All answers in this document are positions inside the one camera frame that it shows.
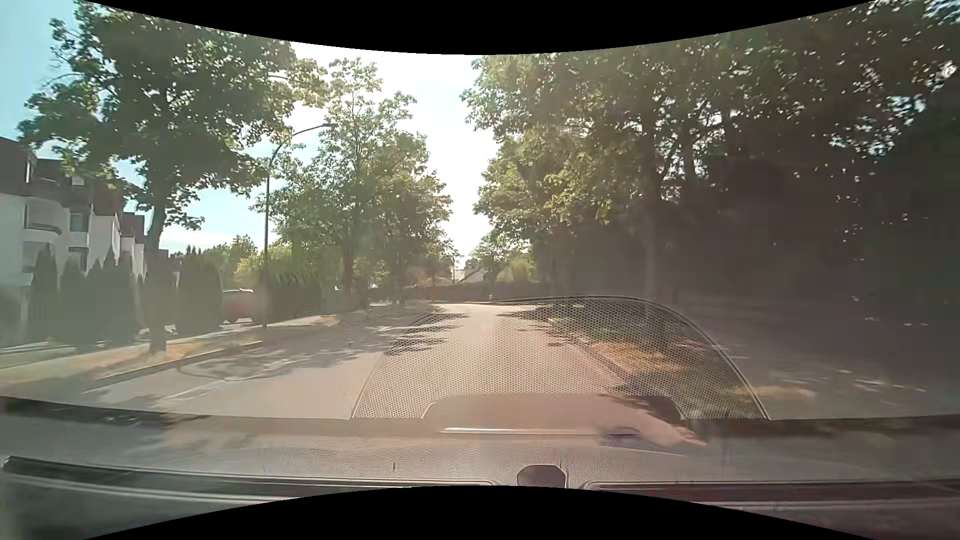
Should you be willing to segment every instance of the window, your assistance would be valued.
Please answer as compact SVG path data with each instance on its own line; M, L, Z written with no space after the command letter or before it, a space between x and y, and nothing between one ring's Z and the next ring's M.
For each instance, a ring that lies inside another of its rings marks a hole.
M70 212L70 232L86 233L90 230L90 214L87 212Z
M49 242L35 242L27 240L23 242L23 272L32 274L36 266L36 257L43 251L44 246L50 245Z
M69 248L67 251L70 258L75 259L80 264L81 271L86 272L86 256L90 253L90 250L87 248Z

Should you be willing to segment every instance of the dashboard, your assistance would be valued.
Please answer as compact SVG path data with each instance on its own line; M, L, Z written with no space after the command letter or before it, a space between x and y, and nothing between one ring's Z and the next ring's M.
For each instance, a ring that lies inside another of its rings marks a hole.
M24 540L90 538L297 497L449 485L653 496L872 538L960 536L952 451L960 418L701 422L694 428L706 447L666 450L629 435L436 432L419 420L7 405L0 524Z

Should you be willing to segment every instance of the honeycomb pattern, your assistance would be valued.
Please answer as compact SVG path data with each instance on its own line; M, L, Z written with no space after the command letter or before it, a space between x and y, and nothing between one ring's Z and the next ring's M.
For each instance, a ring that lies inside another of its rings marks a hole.
M664 396L686 418L764 416L729 361L681 316L589 297L425 316L384 354L354 417L419 418L443 398L499 393Z

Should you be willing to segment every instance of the bush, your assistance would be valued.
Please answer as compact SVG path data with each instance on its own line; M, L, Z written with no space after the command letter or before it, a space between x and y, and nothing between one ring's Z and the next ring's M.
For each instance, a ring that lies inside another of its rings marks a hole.
M36 257L34 277L30 282L30 303L27 312L27 338L46 341L54 330L57 313L57 260L50 244Z
M84 304L86 318L89 320L91 343L96 343L104 338L107 327L107 299L101 297L101 292L108 283L104 276L104 267L99 260L93 262L93 266L86 273L85 287L87 297Z
M117 281L117 260L113 248L107 249L103 265L94 262L87 277L93 287L93 312L97 318L97 339L106 339L116 317L119 286Z
M60 302L54 336L69 345L92 345L96 342L96 320L90 316L93 289L75 259L67 261L60 277Z
M115 344L132 343L143 325L137 313L133 261L130 254L121 254L120 261L111 272L113 275L109 284L112 288L112 306L109 311L107 340Z
M220 272L188 247L177 284L177 333L195 335L216 330L224 322Z
M177 320L177 281L170 266L170 261L160 259L147 272L146 278L140 280L140 316L143 322L150 326L152 322L170 325Z
M0 290L0 345L12 343L20 329L20 301Z
M323 310L323 287L320 276L313 273L284 272L271 274L267 280L268 322L285 321L314 315ZM257 305L264 301L263 289Z

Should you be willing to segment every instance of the distant house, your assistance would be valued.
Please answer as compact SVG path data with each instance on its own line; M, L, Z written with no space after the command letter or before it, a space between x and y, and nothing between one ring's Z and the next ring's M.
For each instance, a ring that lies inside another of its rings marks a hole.
M144 216L124 212L116 189L87 185L64 174L59 160L38 158L0 137L0 290L21 304L26 317L36 257L49 245L59 271L69 258L86 271L109 250L131 254L133 273L145 271Z
M456 283L480 283L483 281L484 271L481 268L464 268L454 270L454 277L460 272L460 279L454 279Z

